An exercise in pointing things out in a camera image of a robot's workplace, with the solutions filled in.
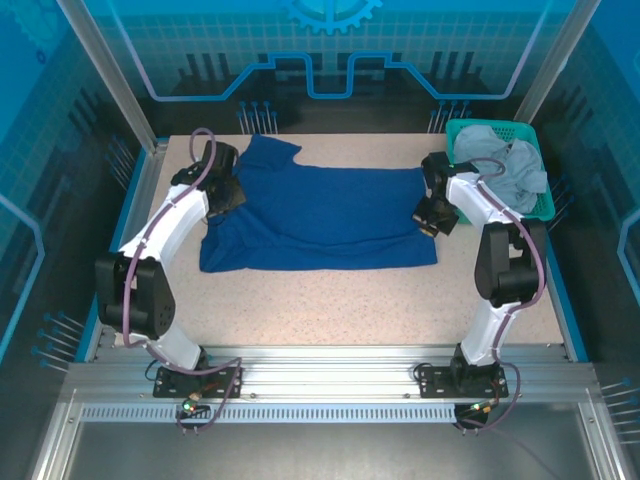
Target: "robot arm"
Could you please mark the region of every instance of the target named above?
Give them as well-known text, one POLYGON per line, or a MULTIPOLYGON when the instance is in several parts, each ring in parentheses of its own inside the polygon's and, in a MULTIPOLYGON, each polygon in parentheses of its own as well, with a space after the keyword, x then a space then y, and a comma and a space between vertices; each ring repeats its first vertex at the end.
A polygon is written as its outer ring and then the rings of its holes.
POLYGON ((536 255, 514 221, 527 230, 543 264, 546 230, 541 221, 524 219, 507 207, 485 186, 472 163, 451 165, 444 152, 437 152, 422 162, 422 170, 427 195, 413 218, 423 231, 432 236, 439 232, 448 235, 459 219, 459 209, 481 233, 475 266, 481 299, 471 330, 451 362, 454 382, 462 393, 465 380, 474 375, 493 381, 498 351, 518 307, 529 302, 539 287, 536 255))
MULTIPOLYGON (((203 158, 210 157, 211 149, 208 142, 203 158)), ((213 168, 197 188, 175 201, 202 173, 205 167, 202 162, 180 170, 173 177, 166 199, 140 233, 117 253, 104 254, 96 261, 100 320, 122 331, 125 277, 138 246, 144 244, 131 287, 129 337, 150 345, 167 362, 186 370, 206 365, 206 355, 173 321, 176 305, 166 272, 178 247, 197 222, 244 201, 242 190, 232 177, 237 156, 234 147, 217 142, 213 168), (152 233, 145 240, 145 233, 154 222, 152 233)))

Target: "gray cloth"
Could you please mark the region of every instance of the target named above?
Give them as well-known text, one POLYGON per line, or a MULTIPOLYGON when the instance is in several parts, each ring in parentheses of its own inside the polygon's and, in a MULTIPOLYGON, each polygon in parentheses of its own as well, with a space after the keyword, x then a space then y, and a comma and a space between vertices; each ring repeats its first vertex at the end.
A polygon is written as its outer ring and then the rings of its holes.
MULTIPOLYGON (((503 175, 486 180, 493 193, 516 212, 530 213, 538 194, 547 190, 547 172, 541 170, 542 158, 536 148, 523 140, 507 143, 489 125, 463 128, 453 145, 454 162, 480 157, 500 160, 507 169, 503 175)), ((475 166, 480 173, 498 171, 498 166, 491 162, 477 162, 475 166)))

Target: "speckled tabletop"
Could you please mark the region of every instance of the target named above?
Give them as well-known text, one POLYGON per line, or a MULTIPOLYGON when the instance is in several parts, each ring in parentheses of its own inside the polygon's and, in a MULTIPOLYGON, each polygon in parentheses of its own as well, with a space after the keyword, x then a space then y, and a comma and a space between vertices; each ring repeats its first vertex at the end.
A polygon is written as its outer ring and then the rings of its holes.
MULTIPOLYGON (((296 162, 323 167, 411 168, 429 151, 444 150, 444 135, 280 135, 302 146, 296 162)), ((204 137, 198 143, 202 151, 204 137)), ((248 136, 220 136, 237 147, 248 136)), ((152 211, 173 174, 189 165, 188 137, 171 137, 152 211)), ((187 236, 169 268, 179 321, 203 345, 453 344, 469 330, 478 294, 473 269, 478 232, 459 225, 437 238, 437 265, 366 271, 202 273, 206 226, 187 236)), ((557 343, 562 337, 548 294, 520 314, 508 343, 557 343)))

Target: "blue wall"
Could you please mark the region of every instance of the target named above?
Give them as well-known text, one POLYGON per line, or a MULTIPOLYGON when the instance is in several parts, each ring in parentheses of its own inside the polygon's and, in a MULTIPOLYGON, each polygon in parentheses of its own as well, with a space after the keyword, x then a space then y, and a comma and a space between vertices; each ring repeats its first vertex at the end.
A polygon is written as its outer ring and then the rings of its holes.
POLYGON ((640 379, 640 4, 603 0, 534 126, 551 240, 601 381, 640 379))
POLYGON ((508 118, 573 5, 574 0, 89 3, 160 135, 187 133, 197 125, 172 119, 190 117, 220 133, 242 133, 236 115, 240 102, 250 101, 270 102, 280 131, 298 133, 328 131, 329 125, 319 125, 321 115, 333 115, 336 108, 364 111, 365 104, 379 115, 354 113, 332 131, 425 131, 440 101, 454 114, 508 118), (337 107, 326 100, 347 103, 337 107), (478 103, 463 112, 463 100, 478 103), (399 116, 407 121, 373 120, 399 116))
POLYGON ((86 318, 140 147, 55 1, 0 10, 0 478, 17 479, 74 353, 48 350, 64 337, 45 315, 86 318))

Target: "green basket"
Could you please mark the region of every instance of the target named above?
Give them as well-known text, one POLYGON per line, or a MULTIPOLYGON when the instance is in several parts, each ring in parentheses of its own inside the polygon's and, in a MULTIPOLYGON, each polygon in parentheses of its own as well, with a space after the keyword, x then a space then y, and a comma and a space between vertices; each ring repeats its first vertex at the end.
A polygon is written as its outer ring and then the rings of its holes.
MULTIPOLYGON (((451 119, 447 122, 447 149, 449 153, 449 159, 451 163, 454 163, 453 158, 453 142, 455 142, 458 133, 464 127, 469 125, 490 125, 496 135, 505 142, 510 142, 514 138, 519 140, 525 140, 531 145, 536 147, 538 153, 540 153, 540 145, 538 145, 538 139, 536 132, 531 125, 526 123, 508 122, 504 120, 478 120, 475 118, 465 119, 451 119)), ((553 197, 551 196, 551 190, 549 189, 549 183, 547 183, 547 191, 545 193, 538 194, 538 201, 531 213, 525 215, 526 218, 539 218, 543 222, 548 222, 556 214, 556 207, 553 204, 553 197)))

